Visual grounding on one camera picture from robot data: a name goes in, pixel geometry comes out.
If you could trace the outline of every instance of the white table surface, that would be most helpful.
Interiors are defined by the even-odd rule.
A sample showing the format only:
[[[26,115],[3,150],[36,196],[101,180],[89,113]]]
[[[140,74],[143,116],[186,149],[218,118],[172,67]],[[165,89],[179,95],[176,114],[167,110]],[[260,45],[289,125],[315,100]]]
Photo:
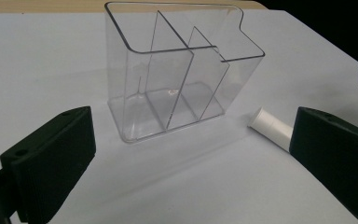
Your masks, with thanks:
[[[96,157],[50,223],[358,223],[246,127],[260,106],[290,125],[306,106],[358,126],[358,62],[284,11],[245,10],[242,30],[267,56],[227,114],[127,145],[106,103],[104,15],[0,14],[0,154],[92,108]]]

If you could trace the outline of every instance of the container compartment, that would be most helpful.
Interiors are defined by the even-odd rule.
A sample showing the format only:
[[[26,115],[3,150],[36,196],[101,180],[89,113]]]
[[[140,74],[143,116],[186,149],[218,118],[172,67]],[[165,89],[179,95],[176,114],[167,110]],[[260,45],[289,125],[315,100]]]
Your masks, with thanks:
[[[264,57],[234,6],[105,8],[108,104],[125,142],[223,115]]]

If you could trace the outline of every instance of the white cylinder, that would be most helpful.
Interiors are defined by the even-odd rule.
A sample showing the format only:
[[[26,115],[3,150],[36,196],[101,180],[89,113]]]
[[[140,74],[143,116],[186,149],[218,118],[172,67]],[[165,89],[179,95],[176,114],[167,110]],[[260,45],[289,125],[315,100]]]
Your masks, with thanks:
[[[263,107],[255,112],[248,127],[255,129],[279,147],[289,151],[293,128],[272,116]]]

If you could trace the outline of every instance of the clear plastic organizer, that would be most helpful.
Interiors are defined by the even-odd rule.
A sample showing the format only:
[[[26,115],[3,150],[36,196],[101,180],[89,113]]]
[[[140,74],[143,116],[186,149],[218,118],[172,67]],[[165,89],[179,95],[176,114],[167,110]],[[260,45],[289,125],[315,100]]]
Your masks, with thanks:
[[[125,142],[224,115],[265,53],[226,5],[105,4],[108,104]]]

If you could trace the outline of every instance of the screw hole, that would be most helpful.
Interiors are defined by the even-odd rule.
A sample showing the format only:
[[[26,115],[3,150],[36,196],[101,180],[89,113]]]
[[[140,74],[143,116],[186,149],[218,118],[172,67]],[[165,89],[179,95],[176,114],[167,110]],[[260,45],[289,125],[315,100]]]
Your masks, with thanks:
[[[21,157],[21,156],[27,154],[27,152],[28,152],[27,149],[20,149],[20,150],[18,150],[18,151],[16,152],[15,155],[18,156],[18,157]]]

